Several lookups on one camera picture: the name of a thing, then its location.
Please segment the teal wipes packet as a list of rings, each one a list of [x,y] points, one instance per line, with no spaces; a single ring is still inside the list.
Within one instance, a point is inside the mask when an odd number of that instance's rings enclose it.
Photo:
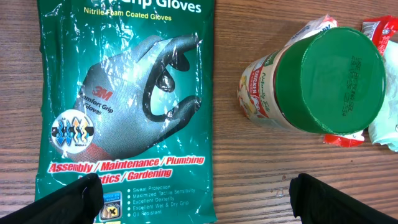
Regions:
[[[397,43],[389,41],[384,52],[386,95],[380,112],[369,125],[373,144],[386,145],[397,152]]]

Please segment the red sachet stick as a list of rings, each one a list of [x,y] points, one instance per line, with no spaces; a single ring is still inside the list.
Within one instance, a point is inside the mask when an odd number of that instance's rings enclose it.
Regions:
[[[365,19],[361,32],[369,37],[383,56],[389,39],[397,32],[397,17],[388,15],[372,19]],[[324,135],[323,142],[341,147],[356,147],[365,141],[363,131],[345,136],[332,134]]]

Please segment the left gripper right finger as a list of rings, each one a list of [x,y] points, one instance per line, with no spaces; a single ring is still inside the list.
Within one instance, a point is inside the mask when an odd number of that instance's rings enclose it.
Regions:
[[[290,181],[290,204],[303,224],[395,224],[395,219],[301,173]]]

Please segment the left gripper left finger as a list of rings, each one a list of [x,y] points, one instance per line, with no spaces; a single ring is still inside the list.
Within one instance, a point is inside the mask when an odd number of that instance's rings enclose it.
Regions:
[[[1,218],[1,224],[93,224],[104,206],[103,187],[90,173]]]

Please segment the red tissue packet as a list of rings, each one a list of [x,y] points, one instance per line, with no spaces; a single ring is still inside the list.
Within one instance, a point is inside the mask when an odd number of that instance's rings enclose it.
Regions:
[[[292,45],[302,39],[313,36],[319,32],[323,32],[328,29],[338,27],[338,22],[333,17],[326,14],[316,20],[308,22],[303,28],[301,28],[291,39],[285,44],[285,47]]]

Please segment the green 3M gloves packet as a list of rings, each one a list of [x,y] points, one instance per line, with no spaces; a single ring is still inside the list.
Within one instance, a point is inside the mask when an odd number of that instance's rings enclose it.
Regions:
[[[213,0],[39,0],[35,198],[89,173],[97,223],[213,223]]]

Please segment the green lid jar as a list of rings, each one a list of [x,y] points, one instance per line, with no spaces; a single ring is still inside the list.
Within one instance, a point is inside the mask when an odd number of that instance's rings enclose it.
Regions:
[[[237,96],[255,124],[346,135],[374,121],[385,92],[384,62],[371,39],[335,27],[250,64]]]

